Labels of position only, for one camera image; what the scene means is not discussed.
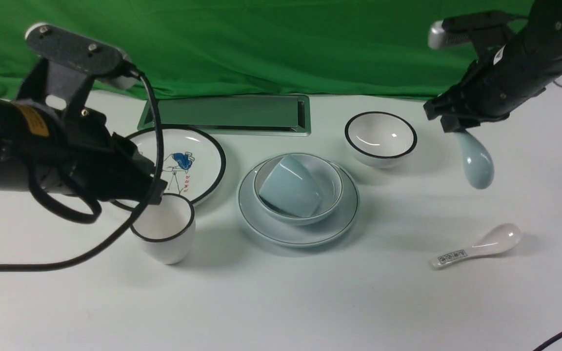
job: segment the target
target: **spoon label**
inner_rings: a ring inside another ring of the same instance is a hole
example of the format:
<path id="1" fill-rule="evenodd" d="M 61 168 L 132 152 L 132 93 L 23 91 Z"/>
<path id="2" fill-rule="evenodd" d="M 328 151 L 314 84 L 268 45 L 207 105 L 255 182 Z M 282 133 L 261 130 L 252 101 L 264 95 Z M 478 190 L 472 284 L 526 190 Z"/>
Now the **spoon label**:
<path id="1" fill-rule="evenodd" d="M 459 260 L 461 258 L 468 257 L 468 254 L 465 253 L 465 250 L 458 250 L 452 253 L 446 253 L 440 257 L 437 257 L 440 264 L 447 264 L 448 262 L 453 262 Z"/>

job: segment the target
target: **green screen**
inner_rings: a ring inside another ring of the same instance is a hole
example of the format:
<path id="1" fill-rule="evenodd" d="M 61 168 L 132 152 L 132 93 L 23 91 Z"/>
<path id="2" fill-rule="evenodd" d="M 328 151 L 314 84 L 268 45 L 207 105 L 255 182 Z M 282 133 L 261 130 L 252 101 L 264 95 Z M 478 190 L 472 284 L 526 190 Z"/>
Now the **green screen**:
<path id="1" fill-rule="evenodd" d="M 532 0 L 0 0 L 0 96 L 37 57 L 48 22 L 125 49 L 160 98 L 372 94 L 427 98 L 459 81 L 471 47 L 431 51 L 431 23 Z M 143 97 L 136 86 L 129 94 Z"/>

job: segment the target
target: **saucer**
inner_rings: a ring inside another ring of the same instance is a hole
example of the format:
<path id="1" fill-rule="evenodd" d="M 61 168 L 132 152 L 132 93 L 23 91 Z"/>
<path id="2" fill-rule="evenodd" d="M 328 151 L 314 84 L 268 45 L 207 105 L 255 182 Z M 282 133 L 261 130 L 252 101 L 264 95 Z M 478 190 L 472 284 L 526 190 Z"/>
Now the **saucer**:
<path id="1" fill-rule="evenodd" d="M 164 161 L 162 179 L 168 185 L 164 194 L 181 195 L 195 206 L 220 184 L 227 160 L 221 145 L 208 134 L 181 126 L 162 125 Z M 127 137 L 141 155 L 155 162 L 156 136 L 153 128 Z M 138 204 L 119 200 L 118 207 L 133 211 Z"/>
<path id="2" fill-rule="evenodd" d="M 264 162 L 252 169 L 240 183 L 237 192 L 238 209 L 248 228 L 275 244 L 286 247 L 314 247 L 326 244 L 346 233 L 357 219 L 359 190 L 354 180 L 340 166 L 343 194 L 334 212 L 321 222 L 310 225 L 290 225 L 270 217 L 257 200 L 253 181 Z"/>

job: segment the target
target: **ceramic spoon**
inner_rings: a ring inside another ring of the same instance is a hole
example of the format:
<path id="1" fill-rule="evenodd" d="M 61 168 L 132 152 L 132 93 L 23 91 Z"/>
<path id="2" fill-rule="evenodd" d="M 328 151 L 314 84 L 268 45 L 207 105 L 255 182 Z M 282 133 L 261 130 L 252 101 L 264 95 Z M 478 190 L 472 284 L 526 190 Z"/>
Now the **ceramic spoon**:
<path id="1" fill-rule="evenodd" d="M 515 247 L 521 239 L 522 232 L 515 224 L 498 225 L 474 245 L 435 257 L 430 265 L 442 269 L 469 258 L 501 254 Z"/>
<path id="2" fill-rule="evenodd" d="M 461 146 L 463 170 L 468 183 L 476 189 L 486 189 L 493 182 L 493 161 L 486 148 L 468 131 L 456 132 Z"/>

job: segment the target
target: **robotic arm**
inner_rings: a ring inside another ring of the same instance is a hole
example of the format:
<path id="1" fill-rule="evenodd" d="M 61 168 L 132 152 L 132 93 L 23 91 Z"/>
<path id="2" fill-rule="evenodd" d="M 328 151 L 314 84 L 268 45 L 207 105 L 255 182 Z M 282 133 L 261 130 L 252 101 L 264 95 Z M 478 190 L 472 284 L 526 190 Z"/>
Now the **robotic arm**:
<path id="1" fill-rule="evenodd" d="M 129 199 L 158 204 L 167 183 L 152 187 L 151 160 L 136 145 L 105 128 L 105 115 L 85 107 L 93 82 L 131 87 L 139 71 L 119 49 L 48 24 L 25 34 L 40 60 L 12 102 L 0 100 L 0 190 L 29 191 L 52 213 L 89 224 L 100 201 Z M 47 106 L 47 96 L 66 102 Z M 91 214 L 69 209 L 49 194 L 79 197 Z"/>
<path id="2" fill-rule="evenodd" d="M 444 133 L 505 120 L 562 75 L 562 0 L 536 0 L 514 34 L 507 24 L 524 18 L 491 11 L 433 24 L 430 47 L 471 42 L 478 54 L 458 84 L 424 104 L 429 120 L 441 117 Z"/>

